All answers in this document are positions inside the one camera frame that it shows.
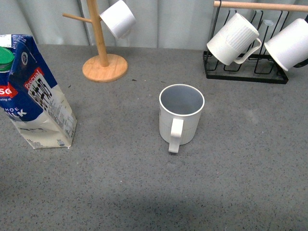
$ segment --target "wooden mug tree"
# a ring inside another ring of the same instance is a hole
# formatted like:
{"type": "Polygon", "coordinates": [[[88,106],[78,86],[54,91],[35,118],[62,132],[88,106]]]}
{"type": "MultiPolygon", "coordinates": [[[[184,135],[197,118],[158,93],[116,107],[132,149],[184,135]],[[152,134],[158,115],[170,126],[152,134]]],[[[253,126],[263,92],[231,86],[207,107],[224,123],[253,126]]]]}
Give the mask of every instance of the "wooden mug tree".
{"type": "Polygon", "coordinates": [[[127,61],[116,54],[107,54],[101,18],[96,0],[87,0],[90,19],[63,13],[64,17],[92,23],[98,55],[90,58],[82,67],[84,76],[94,82],[111,82],[121,78],[128,69],[127,61]]]}

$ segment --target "wooden rack handle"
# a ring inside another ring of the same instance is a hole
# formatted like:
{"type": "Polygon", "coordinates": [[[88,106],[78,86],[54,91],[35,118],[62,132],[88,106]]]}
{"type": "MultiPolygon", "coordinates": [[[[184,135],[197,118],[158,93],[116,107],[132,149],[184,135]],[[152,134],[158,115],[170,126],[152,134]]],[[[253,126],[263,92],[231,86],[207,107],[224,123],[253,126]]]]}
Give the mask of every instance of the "wooden rack handle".
{"type": "MultiPolygon", "coordinates": [[[[214,7],[219,7],[219,5],[220,5],[220,1],[214,1],[214,7]]],[[[273,3],[222,1],[220,7],[237,8],[237,9],[254,9],[254,10],[308,12],[308,6],[290,5],[290,4],[273,4],[273,3]]]]}

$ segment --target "white mug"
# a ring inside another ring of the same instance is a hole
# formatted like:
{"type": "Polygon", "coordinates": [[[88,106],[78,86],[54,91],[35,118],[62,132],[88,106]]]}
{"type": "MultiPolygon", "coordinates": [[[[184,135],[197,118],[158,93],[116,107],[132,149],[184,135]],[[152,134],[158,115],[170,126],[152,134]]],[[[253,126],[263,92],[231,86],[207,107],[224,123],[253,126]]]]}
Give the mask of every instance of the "white mug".
{"type": "Polygon", "coordinates": [[[266,50],[285,71],[308,58],[308,23],[298,18],[264,43],[266,50]]]}
{"type": "Polygon", "coordinates": [[[169,152],[178,153],[179,146],[190,142],[195,135],[204,96],[192,86],[174,84],[160,92],[159,103],[160,135],[169,143],[169,152]]]}
{"type": "Polygon", "coordinates": [[[207,43],[209,51],[223,64],[242,64],[262,43],[258,30],[242,15],[236,13],[207,43]],[[259,44],[251,48],[241,59],[236,59],[253,41],[259,44]]]}
{"type": "Polygon", "coordinates": [[[117,39],[125,35],[136,23],[133,13],[122,0],[117,1],[101,13],[100,17],[117,39]]]}

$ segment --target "mug handle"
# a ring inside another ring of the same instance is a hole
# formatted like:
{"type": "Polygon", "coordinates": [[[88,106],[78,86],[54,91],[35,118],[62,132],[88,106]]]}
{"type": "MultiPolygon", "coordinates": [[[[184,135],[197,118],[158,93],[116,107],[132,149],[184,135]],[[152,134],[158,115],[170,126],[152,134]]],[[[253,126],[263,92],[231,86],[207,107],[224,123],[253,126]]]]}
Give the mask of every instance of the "mug handle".
{"type": "Polygon", "coordinates": [[[178,153],[180,147],[180,140],[182,137],[184,120],[173,119],[171,126],[170,142],[169,142],[169,152],[178,153]]]}
{"type": "Polygon", "coordinates": [[[242,64],[243,62],[245,62],[245,60],[253,53],[255,52],[256,50],[258,50],[261,45],[262,45],[262,42],[260,41],[259,38],[256,38],[256,40],[259,42],[259,45],[257,45],[256,47],[253,47],[251,48],[241,59],[236,59],[234,60],[235,63],[237,64],[242,64]]]}

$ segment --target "nutrition label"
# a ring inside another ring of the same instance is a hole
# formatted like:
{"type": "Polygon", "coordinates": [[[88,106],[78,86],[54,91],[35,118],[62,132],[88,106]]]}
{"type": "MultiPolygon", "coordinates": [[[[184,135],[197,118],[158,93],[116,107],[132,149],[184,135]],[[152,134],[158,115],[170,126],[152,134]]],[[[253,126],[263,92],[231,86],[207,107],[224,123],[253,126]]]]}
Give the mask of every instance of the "nutrition label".
{"type": "Polygon", "coordinates": [[[73,137],[73,124],[74,119],[67,113],[66,108],[56,100],[51,100],[48,110],[48,114],[59,125],[59,127],[66,132],[69,137],[73,137]]]}

